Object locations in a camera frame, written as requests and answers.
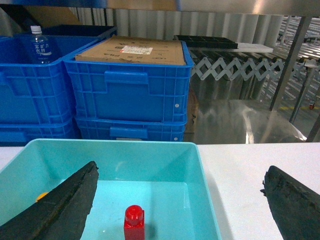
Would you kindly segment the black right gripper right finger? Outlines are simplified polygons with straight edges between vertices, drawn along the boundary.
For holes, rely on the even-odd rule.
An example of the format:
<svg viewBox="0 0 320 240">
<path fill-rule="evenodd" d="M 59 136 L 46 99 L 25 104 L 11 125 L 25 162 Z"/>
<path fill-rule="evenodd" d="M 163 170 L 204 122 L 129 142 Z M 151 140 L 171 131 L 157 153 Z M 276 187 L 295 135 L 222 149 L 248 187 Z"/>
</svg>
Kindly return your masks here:
<svg viewBox="0 0 320 240">
<path fill-rule="evenodd" d="M 320 238 L 320 195 L 271 165 L 260 191 L 284 240 Z"/>
</svg>

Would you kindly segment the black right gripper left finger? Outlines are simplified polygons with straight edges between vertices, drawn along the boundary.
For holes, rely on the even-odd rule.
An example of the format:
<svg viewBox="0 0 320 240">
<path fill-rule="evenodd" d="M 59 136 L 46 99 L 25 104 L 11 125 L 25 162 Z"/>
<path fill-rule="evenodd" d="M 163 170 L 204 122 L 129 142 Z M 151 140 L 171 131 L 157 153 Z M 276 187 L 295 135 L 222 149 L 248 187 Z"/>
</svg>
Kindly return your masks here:
<svg viewBox="0 0 320 240">
<path fill-rule="evenodd" d="M 36 203 L 0 227 L 2 240 L 81 239 L 98 184 L 90 161 Z"/>
</svg>

